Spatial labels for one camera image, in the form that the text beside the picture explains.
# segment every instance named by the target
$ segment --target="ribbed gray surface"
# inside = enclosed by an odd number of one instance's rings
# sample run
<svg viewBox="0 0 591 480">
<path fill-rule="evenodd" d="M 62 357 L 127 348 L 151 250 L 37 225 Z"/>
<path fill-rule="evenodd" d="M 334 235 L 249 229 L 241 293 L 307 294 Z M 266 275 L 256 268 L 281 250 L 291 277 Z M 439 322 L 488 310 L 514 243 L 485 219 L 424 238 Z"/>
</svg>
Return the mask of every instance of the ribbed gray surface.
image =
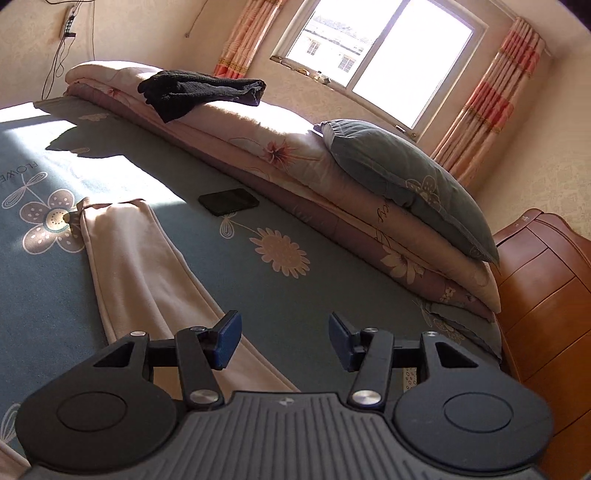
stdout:
<svg viewBox="0 0 591 480">
<path fill-rule="evenodd" d="M 73 480 L 35 468 L 26 480 Z M 225 408 L 193 413 L 151 459 L 96 480 L 459 479 L 408 454 L 376 414 L 334 394 L 236 394 Z M 507 477 L 540 480 L 534 470 Z"/>
</svg>

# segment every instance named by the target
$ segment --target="wooden headboard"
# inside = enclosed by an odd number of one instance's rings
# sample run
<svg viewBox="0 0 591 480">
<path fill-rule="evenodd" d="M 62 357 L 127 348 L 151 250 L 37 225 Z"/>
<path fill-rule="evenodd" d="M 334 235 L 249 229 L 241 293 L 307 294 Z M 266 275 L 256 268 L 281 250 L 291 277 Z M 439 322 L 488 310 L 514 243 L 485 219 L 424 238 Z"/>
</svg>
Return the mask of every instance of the wooden headboard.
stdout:
<svg viewBox="0 0 591 480">
<path fill-rule="evenodd" d="M 537 209 L 495 241 L 505 360 L 554 413 L 541 468 L 552 480 L 580 480 L 591 469 L 591 241 Z"/>
</svg>

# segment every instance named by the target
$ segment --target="black phone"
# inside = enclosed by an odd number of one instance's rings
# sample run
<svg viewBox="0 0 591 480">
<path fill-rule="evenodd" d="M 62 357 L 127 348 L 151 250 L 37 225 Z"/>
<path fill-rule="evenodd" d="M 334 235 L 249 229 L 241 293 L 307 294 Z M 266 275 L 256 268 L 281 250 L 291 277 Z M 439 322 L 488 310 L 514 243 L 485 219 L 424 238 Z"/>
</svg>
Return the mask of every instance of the black phone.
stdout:
<svg viewBox="0 0 591 480">
<path fill-rule="evenodd" d="M 223 192 L 207 193 L 198 199 L 215 216 L 227 215 L 249 208 L 258 207 L 259 201 L 245 189 L 224 190 Z"/>
</svg>

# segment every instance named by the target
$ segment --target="curtain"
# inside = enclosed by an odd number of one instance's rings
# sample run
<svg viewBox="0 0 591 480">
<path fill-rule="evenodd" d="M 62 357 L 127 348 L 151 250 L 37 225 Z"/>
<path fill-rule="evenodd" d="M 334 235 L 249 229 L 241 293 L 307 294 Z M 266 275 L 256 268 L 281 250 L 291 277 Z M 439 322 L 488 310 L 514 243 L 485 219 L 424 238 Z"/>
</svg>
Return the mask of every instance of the curtain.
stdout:
<svg viewBox="0 0 591 480">
<path fill-rule="evenodd" d="M 243 78 L 263 38 L 286 0 L 248 0 L 224 44 L 216 77 Z"/>
<path fill-rule="evenodd" d="M 545 42 L 517 18 L 488 71 L 431 156 L 467 187 L 513 113 Z"/>
</svg>

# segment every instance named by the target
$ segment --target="pillow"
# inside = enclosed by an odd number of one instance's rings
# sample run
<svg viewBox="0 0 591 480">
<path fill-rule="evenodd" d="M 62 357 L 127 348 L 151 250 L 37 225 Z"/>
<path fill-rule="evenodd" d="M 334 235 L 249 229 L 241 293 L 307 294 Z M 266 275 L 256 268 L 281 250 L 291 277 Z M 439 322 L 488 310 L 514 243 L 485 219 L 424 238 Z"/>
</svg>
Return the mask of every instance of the pillow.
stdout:
<svg viewBox="0 0 591 480">
<path fill-rule="evenodd" d="M 465 255 L 499 264 L 484 215 L 447 170 L 409 141 L 361 120 L 314 126 L 345 172 L 408 209 Z"/>
</svg>

